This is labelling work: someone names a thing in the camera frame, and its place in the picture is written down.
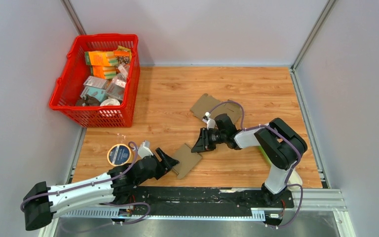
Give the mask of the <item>cardboard box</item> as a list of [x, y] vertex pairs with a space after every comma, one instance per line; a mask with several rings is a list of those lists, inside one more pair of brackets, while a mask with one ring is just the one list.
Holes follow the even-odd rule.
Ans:
[[216, 99], [207, 93], [203, 94], [196, 103], [190, 108], [190, 111], [195, 117], [202, 120], [206, 112], [210, 113], [210, 118], [215, 119], [220, 114], [227, 114], [231, 121], [236, 124], [242, 117], [241, 108], [234, 103], [224, 103], [215, 108], [212, 112], [210, 110], [222, 101]]
[[179, 163], [173, 167], [177, 179], [183, 179], [202, 159], [198, 153], [192, 153], [188, 144], [182, 144], [172, 155]]

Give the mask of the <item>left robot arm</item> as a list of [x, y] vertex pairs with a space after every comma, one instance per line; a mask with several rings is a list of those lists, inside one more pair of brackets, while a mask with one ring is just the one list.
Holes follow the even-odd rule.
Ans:
[[82, 207], [113, 201], [127, 204], [133, 188], [148, 179], [160, 179], [180, 163], [160, 148], [155, 152], [84, 181], [54, 186], [45, 181], [36, 183], [20, 206], [26, 231], [43, 228], [53, 219]]

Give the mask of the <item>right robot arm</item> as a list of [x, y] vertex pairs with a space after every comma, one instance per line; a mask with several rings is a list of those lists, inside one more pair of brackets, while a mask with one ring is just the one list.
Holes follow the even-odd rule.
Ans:
[[281, 118], [245, 129], [237, 129], [227, 114], [211, 119], [206, 113], [203, 120], [207, 126], [200, 129], [191, 152], [213, 151], [217, 144], [226, 144], [233, 150], [261, 147], [271, 162], [269, 175], [261, 187], [262, 201], [269, 207], [276, 206], [289, 186], [288, 179], [295, 166], [307, 151], [305, 140]]

